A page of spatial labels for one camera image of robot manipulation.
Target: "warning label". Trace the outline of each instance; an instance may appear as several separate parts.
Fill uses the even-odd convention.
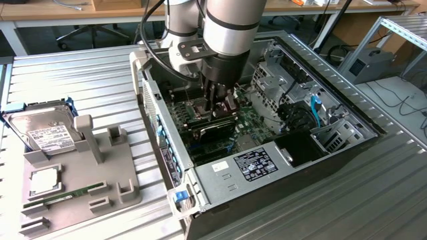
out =
[[[27,132],[42,152],[49,152],[74,145],[72,136],[63,125]]]
[[[245,180],[249,182],[277,171],[277,167],[262,147],[233,157],[233,160]]]

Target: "small gray device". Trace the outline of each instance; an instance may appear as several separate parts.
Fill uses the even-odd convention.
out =
[[[344,66],[344,62],[353,52],[350,51],[346,54],[337,68],[338,72],[341,72],[341,66]],[[354,85],[374,81],[389,68],[393,58],[394,56],[390,52],[382,51],[377,47],[362,49],[348,71],[341,72],[341,75]]]
[[[1,120],[10,127],[29,151],[41,150],[47,156],[76,149],[74,142],[82,139],[73,127],[77,115],[72,100],[42,103],[7,104]]]

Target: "ribbed metal surface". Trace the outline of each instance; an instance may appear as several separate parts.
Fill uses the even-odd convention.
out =
[[[184,238],[166,202],[166,189],[133,93],[129,53],[136,50],[134,46],[122,46],[17,57],[13,66],[2,69],[7,91],[2,92],[6,98],[1,105],[69,96],[78,114],[92,115],[94,133],[117,125],[126,130],[140,185],[141,203],[37,239]],[[17,233],[23,144],[6,128],[1,136],[0,239],[19,239],[23,238]]]
[[[425,151],[301,42],[282,38],[388,133],[336,174],[204,239],[425,239]]]
[[[427,17],[422,15],[381,17],[380,24],[427,51]]]

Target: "blue cable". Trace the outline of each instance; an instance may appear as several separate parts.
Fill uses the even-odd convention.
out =
[[[321,100],[317,96],[310,96],[310,111],[312,111],[312,115],[314,117],[314,120],[317,122],[317,128],[320,128],[320,118],[317,115],[317,111],[316,111],[316,104],[321,104]]]

